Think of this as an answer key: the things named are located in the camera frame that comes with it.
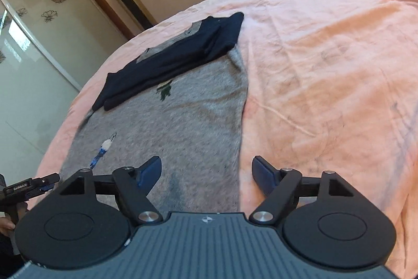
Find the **pink bedsheet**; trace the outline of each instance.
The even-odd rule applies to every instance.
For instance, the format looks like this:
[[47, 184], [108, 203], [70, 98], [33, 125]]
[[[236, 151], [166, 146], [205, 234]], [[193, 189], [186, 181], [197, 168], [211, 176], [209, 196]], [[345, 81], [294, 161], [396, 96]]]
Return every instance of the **pink bedsheet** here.
[[85, 85], [38, 176], [59, 171], [76, 128], [116, 72], [208, 15], [242, 11], [248, 77], [240, 153], [241, 210], [263, 199], [262, 155], [305, 176], [332, 169], [381, 208], [398, 241], [388, 266], [418, 274], [418, 0], [206, 0], [118, 49]]

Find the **black circular housing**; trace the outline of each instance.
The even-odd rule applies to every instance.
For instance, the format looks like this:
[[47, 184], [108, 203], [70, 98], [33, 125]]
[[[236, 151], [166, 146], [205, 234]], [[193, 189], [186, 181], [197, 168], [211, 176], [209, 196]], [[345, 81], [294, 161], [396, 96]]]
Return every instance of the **black circular housing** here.
[[83, 268], [109, 258], [126, 242], [129, 224], [117, 209], [84, 195], [51, 199], [17, 224], [16, 244], [25, 259], [54, 269]]
[[373, 204], [352, 197], [329, 197], [300, 207], [283, 223], [283, 237], [302, 257], [336, 269], [383, 264], [396, 231]]

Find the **person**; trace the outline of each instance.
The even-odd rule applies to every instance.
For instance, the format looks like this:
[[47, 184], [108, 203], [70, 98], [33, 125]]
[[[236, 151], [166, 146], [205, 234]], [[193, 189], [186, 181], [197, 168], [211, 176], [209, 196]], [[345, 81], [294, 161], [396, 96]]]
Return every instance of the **person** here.
[[[19, 219], [28, 211], [26, 202], [17, 205]], [[8, 215], [0, 218], [0, 279], [12, 276], [24, 265], [20, 255], [13, 254], [13, 247], [9, 235], [15, 229], [15, 224]]]

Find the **bed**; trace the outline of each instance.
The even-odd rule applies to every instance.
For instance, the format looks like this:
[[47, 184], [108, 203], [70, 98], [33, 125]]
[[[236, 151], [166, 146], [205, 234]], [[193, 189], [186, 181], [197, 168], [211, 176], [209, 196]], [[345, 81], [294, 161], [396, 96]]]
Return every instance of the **bed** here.
[[387, 266], [418, 274], [418, 0], [205, 0], [112, 54], [72, 103], [37, 176], [59, 172], [77, 127], [117, 72], [209, 15], [243, 12], [238, 46], [249, 81], [239, 154], [240, 210], [263, 196], [262, 155], [304, 176], [332, 169], [393, 222]]

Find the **human hand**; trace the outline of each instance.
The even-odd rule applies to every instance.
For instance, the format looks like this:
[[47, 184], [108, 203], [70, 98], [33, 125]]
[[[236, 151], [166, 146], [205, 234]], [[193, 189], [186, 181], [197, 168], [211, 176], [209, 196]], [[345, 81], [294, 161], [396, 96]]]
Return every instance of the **human hand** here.
[[[20, 220], [28, 211], [28, 204], [26, 202], [21, 202], [21, 203], [18, 203], [16, 206], [17, 206], [18, 216]], [[8, 237], [10, 231], [14, 230], [15, 227], [16, 227], [15, 224], [12, 223], [8, 214], [6, 214], [5, 217], [0, 218], [0, 233], [2, 233], [3, 235]]]

